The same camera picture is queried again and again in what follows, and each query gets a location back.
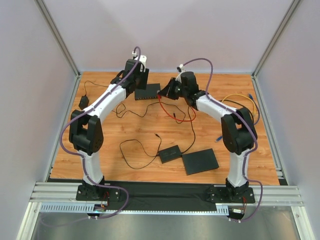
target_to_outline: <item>gray wall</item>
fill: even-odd
[[[152,71],[193,58],[252,72],[292,0],[45,0],[81,71],[120,70],[139,45]],[[194,71],[208,72],[206,62]]]
[[[258,75],[290,184],[320,239],[320,1],[303,0]]]
[[[43,181],[75,76],[33,0],[0,2],[1,239]]]

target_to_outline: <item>wooden tabletop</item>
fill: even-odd
[[[116,74],[116,72],[85,72],[82,75],[72,111],[79,109],[80,98],[85,94],[84,85],[90,104],[106,90],[106,87],[97,86],[90,82],[85,84],[86,81],[108,86]],[[148,83],[160,83],[161,88],[163,88],[170,78],[176,77],[176,75],[176,73],[150,73]],[[200,89],[204,90],[206,88],[208,78],[209,74],[196,74]],[[251,76],[245,74],[213,75],[209,93],[217,100],[221,100],[229,94],[248,95],[250,93],[256,100]],[[253,104],[245,98],[232,96],[230,99],[247,106],[251,111],[253,110]],[[157,99],[135,101],[134,94],[131,94],[123,103],[126,110],[143,115],[147,105],[157,101]],[[188,106],[184,99],[170,100],[162,98],[162,101],[177,105],[186,113],[186,119],[188,118]],[[233,103],[226,102],[226,104],[237,107]],[[169,113],[175,113],[177,119],[184,116],[174,106],[165,105],[165,108]],[[159,157],[157,157],[149,166],[135,170],[127,166],[122,157],[119,147],[121,142],[137,139],[143,144],[145,151],[149,155],[155,155],[160,143],[160,139],[155,136],[155,134],[158,134],[162,138],[160,150],[178,145],[181,151],[184,151],[194,139],[191,124],[190,122],[177,124],[175,120],[167,116],[158,103],[148,108],[145,117],[139,117],[127,112],[122,118],[118,118],[114,112],[111,112],[102,124],[104,142],[100,149],[100,165],[104,178],[110,181],[224,184],[229,172],[229,152],[222,140],[215,142],[216,138],[222,134],[221,124],[207,114],[196,111],[193,128],[196,140],[188,153],[212,148],[219,164],[218,169],[187,175],[181,157],[165,164],[162,164]],[[255,128],[258,134],[258,149],[250,155],[248,177],[259,180],[264,185],[279,185],[262,119],[260,119]],[[63,135],[63,142],[68,149],[73,150],[72,144],[68,141],[68,136],[69,129]],[[127,161],[134,168],[142,167],[153,159],[143,152],[141,145],[136,141],[122,144],[122,150]],[[60,147],[50,177],[53,179],[82,179],[83,170],[80,158],[67,154]]]

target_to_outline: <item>gray floor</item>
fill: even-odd
[[[253,210],[247,207],[249,214]],[[83,218],[79,213],[47,213],[46,224]],[[69,226],[46,227],[37,222],[34,240],[298,240],[290,207],[261,207],[244,223],[223,216],[120,214]]]

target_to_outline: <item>blue cable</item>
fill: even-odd
[[[254,100],[254,97],[253,97],[250,93],[248,94],[248,96],[249,96],[249,98],[254,102],[256,111],[257,111],[257,113],[258,113],[258,118],[257,118],[257,120],[255,121],[255,123],[253,124],[253,125],[256,125],[256,124],[259,122],[259,120],[260,120],[260,110],[259,110],[259,108],[258,108],[258,105],[256,104],[256,101]],[[215,140],[215,142],[216,142],[216,143],[219,142],[222,138],[223,138],[222,136],[219,136],[219,137]]]

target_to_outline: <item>robotic arm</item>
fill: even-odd
[[[99,159],[99,150],[104,142],[102,123],[112,109],[125,100],[135,89],[146,89],[147,86],[149,75],[149,69],[146,68],[147,57],[141,55],[138,61],[135,52],[132,53],[132,56],[133,59],[127,60],[124,70],[117,74],[107,90],[94,103],[83,109],[83,111],[74,110],[71,114],[71,119],[74,119],[80,114],[93,109],[71,123],[69,141],[73,144],[74,149],[84,156],[87,174],[95,183],[100,185],[105,184]],[[133,72],[128,75],[137,61],[137,66]],[[101,189],[93,185],[92,182],[88,180],[87,175],[84,174],[82,185],[78,187],[76,199],[78,201],[101,200],[105,193],[106,189]]]
[[[214,203],[239,202],[243,197],[247,202],[255,202],[253,190],[244,177],[247,175],[248,161],[244,166],[244,156],[254,147],[254,140],[248,129],[235,114],[226,110],[227,108],[237,112],[249,125],[257,138],[254,123],[247,108],[236,109],[221,103],[221,106],[211,102],[205,91],[199,90],[196,77],[193,72],[185,71],[183,65],[178,67],[180,72],[176,78],[171,78],[168,85],[158,94],[172,100],[184,98],[187,105],[208,114],[221,123],[223,143],[230,152],[230,169],[226,178],[226,187],[212,187],[209,189],[209,200]]]

